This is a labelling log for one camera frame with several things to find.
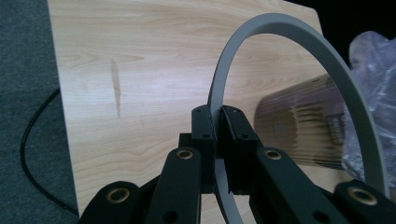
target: scratch mark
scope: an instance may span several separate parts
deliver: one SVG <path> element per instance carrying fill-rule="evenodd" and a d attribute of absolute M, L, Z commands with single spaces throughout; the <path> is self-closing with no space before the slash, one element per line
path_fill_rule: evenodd
<path fill-rule="evenodd" d="M 117 67 L 114 59 L 111 60 L 111 78 L 113 80 L 114 87 L 114 96 L 116 97 L 116 105 L 117 111 L 120 118 L 120 98 L 121 98 L 121 89 L 120 89 L 120 78 L 119 78 L 119 68 Z"/>

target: wood grain surface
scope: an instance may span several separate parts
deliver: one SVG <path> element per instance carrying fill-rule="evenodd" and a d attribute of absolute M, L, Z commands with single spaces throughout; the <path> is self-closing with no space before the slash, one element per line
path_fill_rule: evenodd
<path fill-rule="evenodd" d="M 80 214 L 103 186 L 141 186 L 161 172 L 178 135 L 191 131 L 191 111 L 206 103 L 228 39 L 268 12 L 320 31 L 313 9 L 280 0 L 49 0 Z M 324 73 L 290 40 L 253 36 L 233 61 L 225 104 L 253 123 L 263 96 Z M 246 198 L 237 201 L 254 222 Z M 224 222 L 213 195 L 203 198 L 202 222 Z"/>

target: screw hole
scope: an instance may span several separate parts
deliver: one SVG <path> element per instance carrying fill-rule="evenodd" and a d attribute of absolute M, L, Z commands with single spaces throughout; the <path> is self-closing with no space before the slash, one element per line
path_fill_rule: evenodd
<path fill-rule="evenodd" d="M 192 152 L 189 150 L 180 150 L 176 155 L 182 160 L 188 160 L 192 157 Z"/>
<path fill-rule="evenodd" d="M 271 160 L 280 160 L 282 158 L 282 155 L 273 150 L 266 150 L 265 155 Z"/>
<path fill-rule="evenodd" d="M 247 133 L 242 133 L 240 137 L 243 138 L 243 139 L 247 139 L 248 138 L 248 134 Z"/>
<path fill-rule="evenodd" d="M 107 194 L 107 200 L 110 203 L 122 203 L 129 197 L 129 190 L 126 188 L 116 188 Z"/>
<path fill-rule="evenodd" d="M 348 188 L 347 192 L 351 198 L 355 199 L 360 203 L 364 203 L 367 205 L 376 205 L 378 203 L 376 197 L 364 189 L 350 187 Z"/>
<path fill-rule="evenodd" d="M 321 222 L 321 223 L 329 223 L 330 222 L 330 218 L 326 214 L 324 214 L 322 212 L 314 211 L 312 213 L 312 216 L 318 222 Z"/>
<path fill-rule="evenodd" d="M 163 222 L 165 223 L 175 223 L 178 219 L 177 212 L 170 211 L 163 214 Z"/>

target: plastic bag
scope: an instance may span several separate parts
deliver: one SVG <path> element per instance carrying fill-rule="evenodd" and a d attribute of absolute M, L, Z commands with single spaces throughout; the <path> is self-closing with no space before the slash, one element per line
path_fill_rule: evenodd
<path fill-rule="evenodd" d="M 382 144 L 389 186 L 396 188 L 396 39 L 376 32 L 358 35 L 349 46 L 349 60 L 358 85 L 372 112 Z M 343 166 L 364 181 L 361 150 L 346 109 Z"/>

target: black cable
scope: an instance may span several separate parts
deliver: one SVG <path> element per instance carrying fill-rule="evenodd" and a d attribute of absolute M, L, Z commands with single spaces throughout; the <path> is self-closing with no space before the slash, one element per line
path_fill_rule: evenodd
<path fill-rule="evenodd" d="M 23 134 L 22 140 L 21 140 L 21 165 L 22 169 L 26 175 L 26 177 L 30 180 L 30 182 L 35 186 L 35 188 L 40 191 L 42 194 L 44 194 L 48 199 L 51 201 L 55 202 L 59 206 L 61 206 L 64 210 L 67 210 L 68 212 L 78 216 L 78 211 L 69 205 L 63 203 L 61 200 L 57 199 L 55 196 L 50 194 L 48 191 L 46 191 L 43 187 L 41 187 L 33 178 L 32 174 L 29 171 L 29 168 L 27 167 L 26 164 L 26 158 L 25 158 L 25 146 L 26 146 L 26 141 L 27 137 L 29 136 L 30 131 L 32 130 L 33 125 L 37 121 L 38 117 L 40 117 L 41 113 L 43 110 L 47 107 L 47 105 L 60 93 L 60 89 L 58 88 L 47 100 L 44 102 L 43 105 L 38 108 L 38 110 L 35 112 L 35 115 L 32 117 L 30 120 L 29 124 L 26 127 L 26 130 Z"/>

